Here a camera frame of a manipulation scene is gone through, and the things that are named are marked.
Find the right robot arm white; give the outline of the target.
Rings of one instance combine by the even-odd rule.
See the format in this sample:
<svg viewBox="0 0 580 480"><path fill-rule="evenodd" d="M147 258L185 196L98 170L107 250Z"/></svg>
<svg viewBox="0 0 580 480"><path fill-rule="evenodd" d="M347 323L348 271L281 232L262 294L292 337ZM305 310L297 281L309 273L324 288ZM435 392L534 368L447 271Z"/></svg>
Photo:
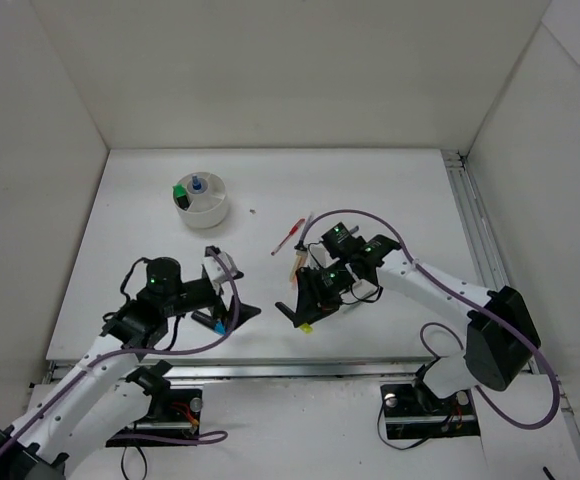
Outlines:
<svg viewBox="0 0 580 480"><path fill-rule="evenodd" d="M484 386L506 390L540 340L521 294L459 280L427 264L407 259L401 244L384 235L370 240L337 224L321 238L333 262L297 270L295 307L276 308L296 328L306 329L336 313L359 282L373 292L398 292L461 330L462 352L421 367L412 388L415 405L434 412L460 390Z"/></svg>

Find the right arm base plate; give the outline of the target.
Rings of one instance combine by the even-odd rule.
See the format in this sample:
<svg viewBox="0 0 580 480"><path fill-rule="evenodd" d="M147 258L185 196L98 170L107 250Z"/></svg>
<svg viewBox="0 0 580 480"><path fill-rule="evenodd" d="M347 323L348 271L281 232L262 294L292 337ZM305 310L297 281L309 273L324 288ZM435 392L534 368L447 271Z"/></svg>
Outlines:
<svg viewBox="0 0 580 480"><path fill-rule="evenodd" d="M410 383L380 386L378 430L385 440L410 442L405 449L442 438L481 434L471 394L459 391L446 399L428 396Z"/></svg>

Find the small glue bottle blue cap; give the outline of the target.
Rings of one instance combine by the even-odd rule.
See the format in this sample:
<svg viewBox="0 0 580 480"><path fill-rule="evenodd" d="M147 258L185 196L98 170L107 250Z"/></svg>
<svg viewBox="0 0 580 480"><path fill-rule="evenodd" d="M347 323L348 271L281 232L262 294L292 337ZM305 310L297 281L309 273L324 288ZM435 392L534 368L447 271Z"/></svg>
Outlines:
<svg viewBox="0 0 580 480"><path fill-rule="evenodd" d="M201 176L193 174L189 182L189 189L195 194L201 194L206 191L207 182Z"/></svg>

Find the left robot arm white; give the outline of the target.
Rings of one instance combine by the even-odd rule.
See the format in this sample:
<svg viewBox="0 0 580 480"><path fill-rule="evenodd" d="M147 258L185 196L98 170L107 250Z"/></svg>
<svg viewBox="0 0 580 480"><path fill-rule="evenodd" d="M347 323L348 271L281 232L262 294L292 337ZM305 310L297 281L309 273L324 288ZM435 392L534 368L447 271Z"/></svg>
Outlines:
<svg viewBox="0 0 580 480"><path fill-rule="evenodd" d="M104 317L101 333L53 390L27 413L0 429L0 479L67 479L94 452L130 424L161 418L170 406L165 361L174 348L157 349L168 322L206 309L223 343L258 307L229 302L223 286L243 274L231 256L210 246L200 278L181 279L181 266L170 257L143 258L146 284Z"/></svg>

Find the black highlighter yellow cap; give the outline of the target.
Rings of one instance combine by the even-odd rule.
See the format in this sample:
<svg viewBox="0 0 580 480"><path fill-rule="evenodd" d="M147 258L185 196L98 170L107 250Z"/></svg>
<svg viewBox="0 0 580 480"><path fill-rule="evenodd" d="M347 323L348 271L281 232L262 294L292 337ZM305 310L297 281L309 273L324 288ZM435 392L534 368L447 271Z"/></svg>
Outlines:
<svg viewBox="0 0 580 480"><path fill-rule="evenodd" d="M313 328L311 325L303 324L299 327L299 329L304 332L305 334L310 334L313 332Z"/></svg>

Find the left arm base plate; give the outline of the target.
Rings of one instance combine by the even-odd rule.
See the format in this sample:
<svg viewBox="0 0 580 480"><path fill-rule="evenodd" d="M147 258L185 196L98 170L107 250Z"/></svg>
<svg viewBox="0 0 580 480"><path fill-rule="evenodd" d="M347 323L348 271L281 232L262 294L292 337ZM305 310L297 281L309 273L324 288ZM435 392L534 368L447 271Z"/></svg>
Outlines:
<svg viewBox="0 0 580 480"><path fill-rule="evenodd" d="M200 386L175 386L157 407L129 424L108 440L106 448L170 447L163 441L119 439L124 435L147 435L177 440L192 440L200 433L203 392Z"/></svg>

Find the black highlighter blue cap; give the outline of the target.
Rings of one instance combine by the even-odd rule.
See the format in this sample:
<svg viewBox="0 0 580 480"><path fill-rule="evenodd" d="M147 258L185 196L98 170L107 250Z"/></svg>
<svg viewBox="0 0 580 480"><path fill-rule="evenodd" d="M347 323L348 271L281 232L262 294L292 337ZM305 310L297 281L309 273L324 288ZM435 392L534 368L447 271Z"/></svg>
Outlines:
<svg viewBox="0 0 580 480"><path fill-rule="evenodd" d="M226 329L220 320L214 319L211 315L201 311L191 313L191 319L218 335L225 335Z"/></svg>

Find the black highlighter green cap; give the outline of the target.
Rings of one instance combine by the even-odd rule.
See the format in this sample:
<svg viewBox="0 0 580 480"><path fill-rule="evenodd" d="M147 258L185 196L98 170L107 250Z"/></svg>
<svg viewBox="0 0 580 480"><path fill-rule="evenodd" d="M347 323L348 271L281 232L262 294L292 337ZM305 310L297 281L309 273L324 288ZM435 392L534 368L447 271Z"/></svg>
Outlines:
<svg viewBox="0 0 580 480"><path fill-rule="evenodd" d="M187 211L190 206L190 200L185 187L181 184L173 186L173 199L180 210Z"/></svg>

